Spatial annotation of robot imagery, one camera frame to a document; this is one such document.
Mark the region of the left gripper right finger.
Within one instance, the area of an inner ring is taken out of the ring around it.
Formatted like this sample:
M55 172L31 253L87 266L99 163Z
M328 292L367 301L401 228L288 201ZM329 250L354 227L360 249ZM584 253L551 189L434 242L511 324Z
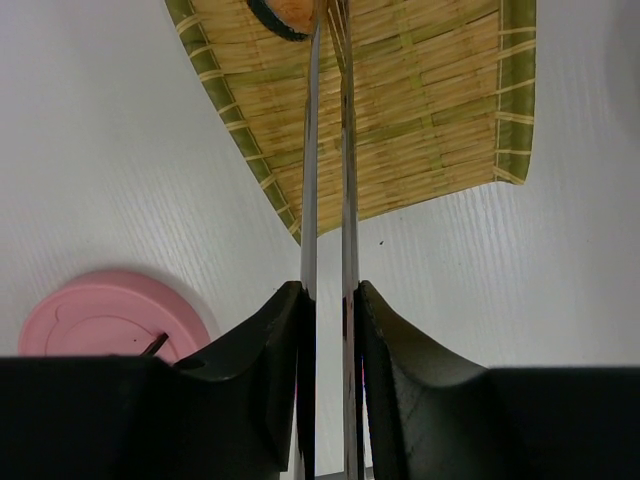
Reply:
M378 479L635 479L635 367L486 368L397 314L357 313Z

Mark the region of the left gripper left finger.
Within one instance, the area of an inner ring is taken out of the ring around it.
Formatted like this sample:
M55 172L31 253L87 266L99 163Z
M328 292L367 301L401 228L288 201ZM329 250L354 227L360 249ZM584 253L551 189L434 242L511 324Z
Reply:
M5 479L276 479L289 462L301 285L175 364L5 358Z

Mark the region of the pink round lid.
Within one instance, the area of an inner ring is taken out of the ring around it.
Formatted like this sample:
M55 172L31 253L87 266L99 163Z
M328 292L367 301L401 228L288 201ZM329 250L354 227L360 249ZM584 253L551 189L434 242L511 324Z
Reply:
M175 363L210 342L205 323L177 291L126 270L94 271L37 304L19 337L23 356L140 355L166 335L157 355Z

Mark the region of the metal tongs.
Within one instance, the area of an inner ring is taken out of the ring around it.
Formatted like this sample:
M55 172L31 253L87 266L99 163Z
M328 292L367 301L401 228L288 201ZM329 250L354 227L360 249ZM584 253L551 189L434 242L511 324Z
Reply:
M330 27L341 74L344 475L348 479L363 479L366 476L363 367L355 302L359 287L356 113L350 4L347 1L316 1L313 4L303 150L302 310L298 327L294 476L297 479L312 479L315 476L319 90L321 32L324 24Z

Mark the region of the salmon slice toy food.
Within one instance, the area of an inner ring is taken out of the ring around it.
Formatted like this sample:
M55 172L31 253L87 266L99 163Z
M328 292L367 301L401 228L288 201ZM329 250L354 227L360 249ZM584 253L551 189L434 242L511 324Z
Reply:
M313 35L314 0L247 0L246 5L267 30L286 41L304 42Z

